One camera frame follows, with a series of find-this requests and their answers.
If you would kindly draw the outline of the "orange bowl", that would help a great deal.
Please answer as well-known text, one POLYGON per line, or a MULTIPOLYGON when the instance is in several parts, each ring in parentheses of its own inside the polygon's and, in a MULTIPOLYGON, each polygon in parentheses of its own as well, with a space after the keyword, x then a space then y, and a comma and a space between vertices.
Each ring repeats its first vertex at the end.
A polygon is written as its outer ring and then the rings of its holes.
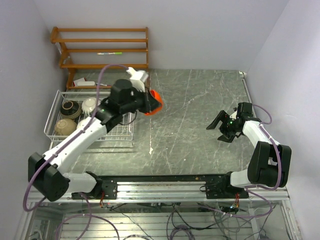
POLYGON ((145 110, 145 115, 146 116, 152 116, 155 115, 156 113, 160 112, 163 108, 163 100, 158 92, 155 90, 150 90, 149 92, 151 94, 150 96, 150 102, 151 102, 151 111, 146 111, 145 110))

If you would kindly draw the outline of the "cream bowl blue base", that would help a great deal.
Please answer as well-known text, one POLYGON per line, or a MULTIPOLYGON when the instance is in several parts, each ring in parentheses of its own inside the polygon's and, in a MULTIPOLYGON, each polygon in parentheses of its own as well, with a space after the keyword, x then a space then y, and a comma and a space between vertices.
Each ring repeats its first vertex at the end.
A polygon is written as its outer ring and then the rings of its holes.
POLYGON ((101 101, 95 97, 86 98, 81 104, 81 110, 85 116, 90 116, 96 108, 96 105, 100 105, 101 101))

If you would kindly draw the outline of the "plain white bowl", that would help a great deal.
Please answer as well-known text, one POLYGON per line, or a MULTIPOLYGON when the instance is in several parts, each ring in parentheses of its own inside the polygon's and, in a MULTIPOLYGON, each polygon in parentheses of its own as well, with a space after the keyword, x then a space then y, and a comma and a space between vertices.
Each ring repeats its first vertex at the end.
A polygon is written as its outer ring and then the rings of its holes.
POLYGON ((86 130, 90 126, 91 119, 92 118, 89 116, 87 118, 80 120, 76 126, 76 129, 86 130))

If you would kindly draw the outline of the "brown patterned bowl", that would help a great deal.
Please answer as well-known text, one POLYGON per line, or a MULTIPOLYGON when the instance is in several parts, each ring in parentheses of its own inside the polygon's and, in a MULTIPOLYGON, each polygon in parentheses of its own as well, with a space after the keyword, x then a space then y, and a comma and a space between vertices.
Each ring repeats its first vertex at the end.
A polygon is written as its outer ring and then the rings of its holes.
POLYGON ((65 101, 60 107, 60 115, 63 119, 74 120, 82 113, 82 109, 78 102, 73 100, 65 101))

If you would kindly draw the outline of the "black bowl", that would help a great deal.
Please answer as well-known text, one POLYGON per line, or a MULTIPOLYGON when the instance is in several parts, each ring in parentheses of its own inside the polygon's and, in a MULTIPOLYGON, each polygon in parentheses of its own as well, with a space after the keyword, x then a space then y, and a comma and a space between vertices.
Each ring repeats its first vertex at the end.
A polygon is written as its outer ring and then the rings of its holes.
POLYGON ((77 124, 68 118, 60 119, 54 126, 54 133, 58 136, 69 136, 77 129, 77 124))

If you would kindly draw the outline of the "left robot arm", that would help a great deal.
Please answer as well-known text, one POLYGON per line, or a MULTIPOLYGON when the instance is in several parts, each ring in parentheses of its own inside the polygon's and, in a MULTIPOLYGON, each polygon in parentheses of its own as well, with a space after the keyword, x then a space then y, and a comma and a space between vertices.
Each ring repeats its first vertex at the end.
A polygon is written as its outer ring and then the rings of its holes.
POLYGON ((141 112, 149 114, 162 104, 155 98, 154 91, 145 88, 137 90, 127 79, 118 79, 104 98, 86 118, 85 126, 76 129, 55 148, 28 159, 28 187, 36 188, 51 202, 60 199, 67 192, 85 192, 96 199, 102 193, 102 186, 89 173, 75 176, 67 172, 69 166, 96 140, 122 123, 123 115, 141 112))

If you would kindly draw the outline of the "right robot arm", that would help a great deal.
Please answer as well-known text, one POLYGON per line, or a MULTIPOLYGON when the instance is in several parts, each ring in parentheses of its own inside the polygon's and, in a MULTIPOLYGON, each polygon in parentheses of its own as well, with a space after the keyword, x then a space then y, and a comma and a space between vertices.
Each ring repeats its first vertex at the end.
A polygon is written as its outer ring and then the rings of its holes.
POLYGON ((245 136, 254 147, 247 169, 218 175, 199 188, 207 199, 246 199, 251 188, 274 191, 286 186, 292 149, 274 140, 264 125, 254 117, 251 103, 240 102, 233 114, 221 110, 207 126, 207 130, 219 129, 218 140, 221 142, 232 143, 245 136))

